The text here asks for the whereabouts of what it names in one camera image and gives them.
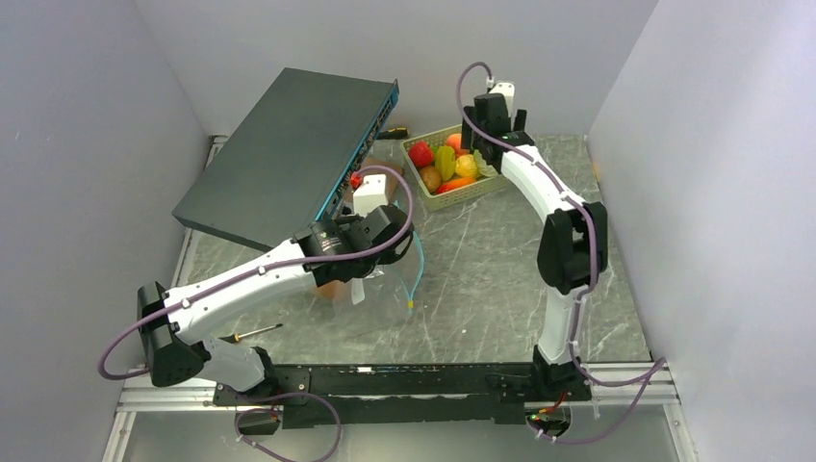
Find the green toy cabbage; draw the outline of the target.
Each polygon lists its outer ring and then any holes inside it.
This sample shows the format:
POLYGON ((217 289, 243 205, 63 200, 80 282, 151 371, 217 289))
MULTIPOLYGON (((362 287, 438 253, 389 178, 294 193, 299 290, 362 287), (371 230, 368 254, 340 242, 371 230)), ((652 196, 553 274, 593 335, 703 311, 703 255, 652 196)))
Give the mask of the green toy cabbage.
POLYGON ((491 166, 482 156, 479 150, 474 150, 472 153, 474 162, 479 174, 483 177, 494 178, 499 176, 499 172, 491 166))

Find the yellow toy apple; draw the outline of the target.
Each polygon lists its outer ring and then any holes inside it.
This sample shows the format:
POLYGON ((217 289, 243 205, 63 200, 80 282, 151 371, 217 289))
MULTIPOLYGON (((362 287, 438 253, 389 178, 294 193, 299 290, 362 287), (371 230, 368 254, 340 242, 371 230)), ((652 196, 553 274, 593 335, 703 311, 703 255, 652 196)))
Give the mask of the yellow toy apple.
POLYGON ((459 156, 455 161, 455 174, 461 178, 478 179, 480 171, 472 154, 459 156))

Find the yellow-green toy starfruit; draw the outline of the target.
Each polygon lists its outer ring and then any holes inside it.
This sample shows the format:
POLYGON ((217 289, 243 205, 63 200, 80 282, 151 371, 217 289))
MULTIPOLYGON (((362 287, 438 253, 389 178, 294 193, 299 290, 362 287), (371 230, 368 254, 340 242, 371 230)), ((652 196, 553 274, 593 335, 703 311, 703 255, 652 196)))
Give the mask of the yellow-green toy starfruit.
POLYGON ((455 149, 449 145, 440 146, 435 152, 434 167, 440 172, 443 182, 451 180, 456 169, 455 149))

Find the clear zip top bag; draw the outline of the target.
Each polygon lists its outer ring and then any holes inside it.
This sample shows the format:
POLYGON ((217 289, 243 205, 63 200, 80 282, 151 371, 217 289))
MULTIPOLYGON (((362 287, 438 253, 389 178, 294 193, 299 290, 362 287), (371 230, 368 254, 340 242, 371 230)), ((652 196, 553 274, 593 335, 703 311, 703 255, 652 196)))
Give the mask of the clear zip top bag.
POLYGON ((417 232, 396 249, 399 260, 379 265, 363 279, 332 282, 316 289, 327 300, 330 324, 348 336, 362 336, 407 321, 415 311, 415 292, 421 282, 425 257, 417 232))

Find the orange toy carrot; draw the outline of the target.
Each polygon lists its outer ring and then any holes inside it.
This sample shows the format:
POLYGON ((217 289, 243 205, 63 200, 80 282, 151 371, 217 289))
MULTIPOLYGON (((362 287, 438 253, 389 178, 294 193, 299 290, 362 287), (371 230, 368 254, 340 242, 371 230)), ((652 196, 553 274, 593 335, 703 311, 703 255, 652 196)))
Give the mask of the orange toy carrot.
POLYGON ((471 177, 459 177, 451 179, 441 184, 440 187, 435 191, 435 194, 443 194, 455 191, 457 189, 467 187, 468 185, 471 185, 476 182, 477 180, 471 177))

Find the red toy strawberry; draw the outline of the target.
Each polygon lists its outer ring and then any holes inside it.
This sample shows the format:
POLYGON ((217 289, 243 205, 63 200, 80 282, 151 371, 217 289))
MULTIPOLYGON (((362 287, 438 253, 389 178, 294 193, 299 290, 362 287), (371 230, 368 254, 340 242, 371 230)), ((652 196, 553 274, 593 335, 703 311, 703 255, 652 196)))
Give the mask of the red toy strawberry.
POLYGON ((408 150, 408 156, 417 169, 431 166, 435 162, 435 153, 425 141, 418 141, 412 144, 408 150))

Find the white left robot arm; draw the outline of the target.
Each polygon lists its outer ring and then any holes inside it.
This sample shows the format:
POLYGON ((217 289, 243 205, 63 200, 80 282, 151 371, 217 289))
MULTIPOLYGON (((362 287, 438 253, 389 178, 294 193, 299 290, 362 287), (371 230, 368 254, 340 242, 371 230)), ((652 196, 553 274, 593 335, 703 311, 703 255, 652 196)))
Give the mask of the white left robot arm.
POLYGON ((156 387, 203 378, 269 401, 279 380, 268 353, 215 335, 267 298, 362 279, 398 262, 410 246, 412 217, 395 205, 361 217, 315 221, 271 251, 209 279, 163 291, 140 289, 140 338, 156 387))

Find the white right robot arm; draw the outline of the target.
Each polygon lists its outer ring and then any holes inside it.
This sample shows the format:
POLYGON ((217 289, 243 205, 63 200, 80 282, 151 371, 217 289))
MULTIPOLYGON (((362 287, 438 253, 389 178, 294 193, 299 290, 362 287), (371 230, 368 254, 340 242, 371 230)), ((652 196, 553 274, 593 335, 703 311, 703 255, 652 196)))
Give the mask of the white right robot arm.
POLYGON ((508 100, 493 90, 464 107, 462 144, 508 179, 543 223, 537 268, 548 289, 547 308, 529 377, 536 396, 553 399, 579 376, 579 313, 608 263, 607 213, 554 173, 523 129, 525 111, 511 115, 508 100))

